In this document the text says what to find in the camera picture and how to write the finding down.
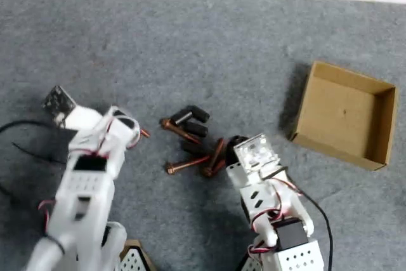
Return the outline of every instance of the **screw head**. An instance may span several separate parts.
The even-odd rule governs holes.
[[[167,129],[169,127],[169,125],[171,125],[171,120],[168,119],[167,117],[164,119],[161,119],[160,125],[162,126],[162,128]]]
[[[213,175],[211,168],[202,168],[201,173],[203,176],[208,177],[208,178],[212,177],[212,175]]]
[[[172,164],[172,163],[169,163],[169,162],[168,162],[168,163],[165,165],[165,168],[166,168],[166,171],[167,171],[168,174],[170,174],[170,175],[175,174],[175,171],[174,171],[174,169],[173,169],[173,164]]]

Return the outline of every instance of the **perforated metal plate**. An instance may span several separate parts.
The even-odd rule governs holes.
[[[262,271],[262,268],[256,260],[248,257],[246,263],[242,266],[241,271]]]
[[[149,271],[139,248],[128,250],[121,261],[121,271]]]

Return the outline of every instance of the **gray carpet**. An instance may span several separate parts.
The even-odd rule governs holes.
[[[325,209],[340,270],[406,265],[406,7],[330,0],[0,0],[1,122],[47,118],[62,84],[81,104],[130,110],[152,137],[130,151],[110,219],[140,239],[159,270],[233,270],[254,237],[226,173],[167,175],[187,155],[158,120],[190,103],[211,137],[267,133],[292,177]],[[375,173],[289,142],[303,84],[319,59],[400,87],[391,164]],[[38,128],[2,135],[0,182],[27,204],[52,197],[63,168],[11,141],[64,157],[67,139]],[[306,202],[327,263],[328,238]],[[38,216],[0,197],[0,265],[18,270],[39,237]]]

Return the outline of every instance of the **rectangular hole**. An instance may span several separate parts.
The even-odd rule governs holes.
[[[258,194],[259,194],[258,191],[253,192],[252,195],[251,195],[251,199],[255,199],[255,197],[256,197]]]
[[[258,209],[261,206],[262,202],[263,202],[262,200],[258,200],[257,203],[255,204],[255,208]]]

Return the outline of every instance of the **open cardboard box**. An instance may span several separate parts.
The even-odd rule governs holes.
[[[397,88],[314,62],[292,140],[370,170],[389,164]]]

